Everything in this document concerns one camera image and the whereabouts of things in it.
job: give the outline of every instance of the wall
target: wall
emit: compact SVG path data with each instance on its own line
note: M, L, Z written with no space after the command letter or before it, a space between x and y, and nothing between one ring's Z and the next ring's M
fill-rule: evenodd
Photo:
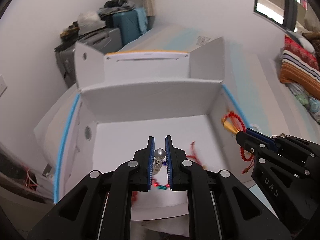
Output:
M284 31L253 13L255 0L156 0L155 25L176 23L244 45L271 59L284 45Z
M67 89L53 51L59 34L106 1L12 0L0 20L0 74L8 85L0 97L0 144L30 168L46 165L33 129Z

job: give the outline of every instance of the bed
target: bed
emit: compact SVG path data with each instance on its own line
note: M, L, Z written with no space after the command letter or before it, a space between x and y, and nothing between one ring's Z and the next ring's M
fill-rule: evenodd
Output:
M212 46L208 47L210 51L207 53L214 57L212 64L216 67L215 75L217 79L223 80L223 92L219 93L215 99L217 104L215 111L226 113L228 110L235 109L247 127L253 127L267 136L284 133L320 143L319 125L286 86L278 81L279 64L246 51L240 44L227 41L223 37L212 39L210 34L195 29L168 25L153 28L126 45L122 51L146 49L194 51L209 42ZM70 109L75 107L77 92L76 85L71 87L34 129L37 141L44 149L45 158L52 167L57 166L58 152L61 150L61 137L64 134L65 124L70 118ZM228 143L228 140L234 140L234 138L230 139L230 135L222 125L217 124L215 127L214 132L217 135L220 149L225 153L240 155L237 144ZM185 146L183 150L187 152L188 147ZM90 165L89 163L86 167L88 171L92 168ZM239 174L241 182L247 187L255 184L250 172L240 176L247 163L240 163L238 158L226 155L224 165L232 173ZM265 205L271 208L259 189L253 187L252 191ZM137 205L133 208L132 220L185 215L188 213L186 199L184 203L172 204L170 210L171 215L159 213L157 217L151 218L145 216L143 206Z

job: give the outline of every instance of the blue cloth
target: blue cloth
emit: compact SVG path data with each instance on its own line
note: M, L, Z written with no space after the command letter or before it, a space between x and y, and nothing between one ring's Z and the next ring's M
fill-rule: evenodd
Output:
M144 8L135 8L133 10L137 12L140 32L141 34L145 34L148 27L146 10Z

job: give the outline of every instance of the window frame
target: window frame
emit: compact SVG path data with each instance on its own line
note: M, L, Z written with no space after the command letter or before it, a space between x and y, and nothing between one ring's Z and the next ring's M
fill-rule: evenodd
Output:
M254 1L254 12L263 16L264 18L268 19L269 21L273 22L274 24L278 25L279 27L294 31L297 21L297 14L298 14L298 2L296 0L284 0L284 15L283 15L283 23L280 24L276 22L274 19L268 17L267 15L259 12L257 10L257 3L258 0Z

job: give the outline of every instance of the wall outlet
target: wall outlet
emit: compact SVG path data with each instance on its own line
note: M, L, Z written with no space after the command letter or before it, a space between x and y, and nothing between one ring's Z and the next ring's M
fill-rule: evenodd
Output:
M2 93L6 90L7 85L4 81L4 78L2 75L0 75L0 96L2 95Z

